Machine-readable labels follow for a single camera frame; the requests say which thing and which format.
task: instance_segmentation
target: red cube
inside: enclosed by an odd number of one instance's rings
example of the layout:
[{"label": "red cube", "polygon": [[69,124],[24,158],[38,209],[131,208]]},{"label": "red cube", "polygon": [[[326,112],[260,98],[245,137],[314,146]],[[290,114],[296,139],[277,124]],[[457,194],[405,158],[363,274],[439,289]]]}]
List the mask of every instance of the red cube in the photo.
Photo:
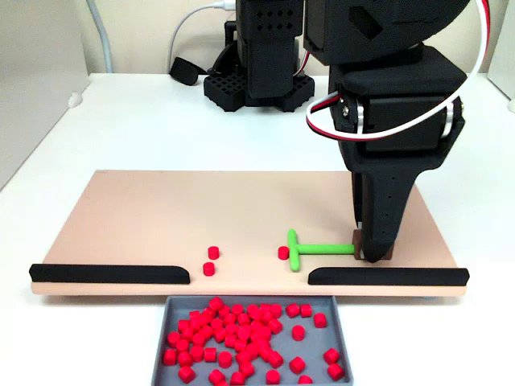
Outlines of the red cube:
[{"label": "red cube", "polygon": [[240,326],[250,324],[250,318],[247,314],[239,314],[237,319],[238,319],[238,324]]},{"label": "red cube", "polygon": [[170,348],[166,349],[163,354],[163,364],[165,366],[173,366],[177,363],[177,351]]},{"label": "red cube", "polygon": [[206,362],[216,362],[216,348],[209,347],[204,350],[204,360]]},{"label": "red cube", "polygon": [[341,380],[344,377],[345,372],[344,369],[341,368],[341,366],[338,363],[333,363],[328,368],[328,374],[332,378],[332,380],[336,381]]},{"label": "red cube", "polygon": [[216,260],[220,257],[220,249],[216,246],[212,246],[208,248],[208,257],[210,260]]},{"label": "red cube", "polygon": [[224,326],[224,322],[222,322],[222,319],[220,318],[214,318],[212,321],[211,321],[211,327],[214,331],[216,330],[219,330],[220,328],[222,328]]},{"label": "red cube", "polygon": [[229,324],[236,323],[236,315],[235,314],[227,314],[224,317],[224,326],[227,326]]},{"label": "red cube", "polygon": [[322,313],[315,314],[313,320],[315,321],[316,328],[325,328],[328,326],[328,320]]},{"label": "red cube", "polygon": [[190,321],[189,320],[179,320],[177,322],[177,330],[179,330],[179,332],[183,332],[189,326],[190,326]]},{"label": "red cube", "polygon": [[179,378],[185,383],[189,384],[196,377],[195,372],[189,366],[184,366],[179,370]]},{"label": "red cube", "polygon": [[274,315],[274,318],[279,319],[282,316],[282,306],[280,304],[273,304],[270,306],[270,311]]},{"label": "red cube", "polygon": [[187,349],[190,348],[190,343],[186,339],[179,339],[175,344],[175,348],[177,352],[187,351]]},{"label": "red cube", "polygon": [[277,370],[270,370],[266,373],[266,384],[280,384],[281,374]]},{"label": "red cube", "polygon": [[291,329],[291,337],[293,338],[293,340],[296,340],[297,342],[303,340],[305,334],[306,331],[302,326],[297,325]]},{"label": "red cube", "polygon": [[323,354],[323,360],[325,360],[327,364],[336,363],[340,360],[340,353],[335,348],[330,348]]},{"label": "red cube", "polygon": [[313,310],[309,304],[302,304],[300,306],[300,316],[303,318],[309,318],[313,315]]},{"label": "red cube", "polygon": [[236,355],[236,362],[238,364],[250,362],[250,360],[252,360],[252,358],[250,358],[250,354],[247,351],[242,351]]},{"label": "red cube", "polygon": [[231,323],[225,326],[225,332],[227,335],[237,335],[238,333],[238,326],[236,323]]},{"label": "red cube", "polygon": [[233,356],[228,351],[222,351],[218,355],[218,364],[221,368],[230,368],[233,364]]},{"label": "red cube", "polygon": [[236,352],[241,352],[244,351],[246,347],[247,342],[245,340],[237,339],[236,344],[234,345],[234,350],[236,350]]},{"label": "red cube", "polygon": [[224,301],[217,296],[209,301],[209,308],[211,308],[213,311],[218,311],[223,306]]},{"label": "red cube", "polygon": [[225,329],[220,328],[219,330],[215,330],[215,340],[217,343],[222,343],[225,340]]},{"label": "red cube", "polygon": [[298,384],[312,384],[313,380],[309,376],[300,376]]},{"label": "red cube", "polygon": [[241,372],[234,372],[231,376],[231,385],[242,386],[245,384],[245,376]]},{"label": "red cube", "polygon": [[290,249],[285,246],[279,247],[277,254],[279,259],[288,260],[288,257],[290,257]]},{"label": "red cube", "polygon": [[272,319],[268,323],[268,327],[272,330],[274,334],[278,334],[282,331],[282,323],[277,319]]},{"label": "red cube", "polygon": [[203,346],[206,343],[206,338],[204,334],[197,332],[195,335],[193,335],[192,342],[196,346]]},{"label": "red cube", "polygon": [[290,304],[286,307],[286,315],[288,315],[290,318],[294,318],[295,316],[298,316],[300,314],[300,307],[298,304]]},{"label": "red cube", "polygon": [[180,333],[173,331],[167,336],[167,341],[170,347],[175,348],[175,345],[180,341]]},{"label": "red cube", "polygon": [[300,356],[297,356],[290,361],[290,370],[294,374],[300,374],[303,372],[304,368],[306,368],[306,363]]},{"label": "red cube", "polygon": [[192,356],[187,351],[182,351],[177,356],[177,362],[179,363],[180,367],[184,366],[192,366],[193,365],[193,359]]},{"label": "red cube", "polygon": [[249,378],[254,374],[254,365],[250,362],[240,363],[240,373],[243,374],[245,378]]},{"label": "red cube", "polygon": [[225,336],[225,346],[227,348],[234,348],[236,346],[236,335],[226,335]]},{"label": "red cube", "polygon": [[236,316],[238,316],[239,314],[243,314],[243,311],[245,309],[243,308],[243,306],[241,304],[235,304],[234,306],[231,307],[231,312],[233,314],[235,314]]},{"label": "red cube", "polygon": [[284,359],[278,352],[271,351],[268,355],[268,362],[272,365],[273,368],[280,368],[284,363]]},{"label": "red cube", "polygon": [[201,362],[204,359],[204,348],[202,346],[193,346],[190,350],[193,362]]},{"label": "red cube", "polygon": [[209,374],[209,382],[211,382],[214,386],[217,386],[220,382],[225,380],[225,375],[218,370],[214,369],[211,374]]},{"label": "red cube", "polygon": [[238,328],[238,339],[249,340],[252,328],[249,325],[244,325]]}]

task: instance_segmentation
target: green tool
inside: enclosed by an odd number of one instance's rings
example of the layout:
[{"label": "green tool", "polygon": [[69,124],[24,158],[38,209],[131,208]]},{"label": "green tool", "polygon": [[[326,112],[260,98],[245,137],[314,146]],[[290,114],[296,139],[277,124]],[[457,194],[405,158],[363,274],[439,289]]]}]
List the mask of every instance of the green tool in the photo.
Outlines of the green tool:
[{"label": "green tool", "polygon": [[290,268],[297,272],[300,269],[299,255],[353,255],[352,244],[298,244],[297,232],[288,231],[288,248],[290,249]]}]

